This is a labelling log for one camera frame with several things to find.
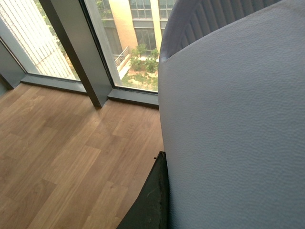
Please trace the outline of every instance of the textured leather upholstery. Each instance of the textured leather upholstery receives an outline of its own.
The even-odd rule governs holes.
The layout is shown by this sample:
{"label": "textured leather upholstery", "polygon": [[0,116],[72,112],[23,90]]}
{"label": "textured leather upholstery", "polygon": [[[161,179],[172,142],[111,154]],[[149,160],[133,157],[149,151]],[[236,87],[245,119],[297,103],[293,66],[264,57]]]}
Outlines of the textured leather upholstery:
{"label": "textured leather upholstery", "polygon": [[305,1],[282,0],[169,58],[168,42],[159,107],[171,228],[305,228]]}

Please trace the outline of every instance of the wall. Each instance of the wall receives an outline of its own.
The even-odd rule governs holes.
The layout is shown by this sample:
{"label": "wall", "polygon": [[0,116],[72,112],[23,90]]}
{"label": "wall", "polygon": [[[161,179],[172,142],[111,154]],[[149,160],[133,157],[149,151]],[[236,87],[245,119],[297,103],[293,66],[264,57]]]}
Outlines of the wall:
{"label": "wall", "polygon": [[115,25],[121,41],[122,50],[127,46],[130,50],[138,45],[132,23],[132,13],[128,0],[109,0]]}
{"label": "wall", "polygon": [[4,93],[7,92],[7,87],[4,83],[4,81],[1,79],[1,76],[0,76],[0,96],[3,95]]}
{"label": "wall", "polygon": [[304,44],[283,0],[160,62],[170,228],[304,227]]}

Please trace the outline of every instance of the building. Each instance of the building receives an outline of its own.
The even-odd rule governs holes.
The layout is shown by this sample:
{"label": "building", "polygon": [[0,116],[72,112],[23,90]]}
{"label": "building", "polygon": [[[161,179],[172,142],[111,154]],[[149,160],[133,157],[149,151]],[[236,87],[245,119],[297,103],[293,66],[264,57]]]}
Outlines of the building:
{"label": "building", "polygon": [[96,0],[114,56],[145,44],[160,50],[162,34],[176,0]]}

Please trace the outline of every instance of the green shrub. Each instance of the green shrub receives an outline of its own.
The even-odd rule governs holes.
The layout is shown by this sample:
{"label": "green shrub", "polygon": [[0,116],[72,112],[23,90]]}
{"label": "green shrub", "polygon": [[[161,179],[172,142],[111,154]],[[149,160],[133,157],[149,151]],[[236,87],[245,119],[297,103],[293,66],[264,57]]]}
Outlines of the green shrub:
{"label": "green shrub", "polygon": [[140,56],[145,54],[147,51],[146,44],[139,44],[136,49],[138,50]]}
{"label": "green shrub", "polygon": [[133,56],[130,58],[131,68],[135,71],[140,71],[142,69],[142,61],[139,57]]}
{"label": "green shrub", "polygon": [[151,54],[145,60],[146,71],[149,73],[154,73],[158,70],[158,62],[157,58],[159,56],[159,52],[157,49],[151,51]]}
{"label": "green shrub", "polygon": [[145,60],[145,69],[149,73],[154,73],[158,70],[158,63],[155,58],[147,58]]}
{"label": "green shrub", "polygon": [[159,51],[157,49],[151,50],[151,57],[158,59],[159,58]]}

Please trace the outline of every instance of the window sill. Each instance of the window sill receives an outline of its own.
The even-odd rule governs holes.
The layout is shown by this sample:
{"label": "window sill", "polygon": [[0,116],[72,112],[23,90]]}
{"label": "window sill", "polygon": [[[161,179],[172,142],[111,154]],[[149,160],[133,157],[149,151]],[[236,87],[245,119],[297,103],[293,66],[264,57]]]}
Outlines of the window sill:
{"label": "window sill", "polygon": [[131,104],[138,104],[142,106],[148,106],[152,108],[159,108],[158,95],[157,94],[147,94],[140,92],[129,92],[119,89],[113,89],[109,95],[108,99],[128,102]]}
{"label": "window sill", "polygon": [[22,80],[22,83],[44,86],[47,88],[54,88],[67,92],[74,92],[80,94],[87,94],[84,86],[81,82],[78,81],[70,81],[61,78],[55,77],[43,77],[43,76],[35,76],[27,74]]}

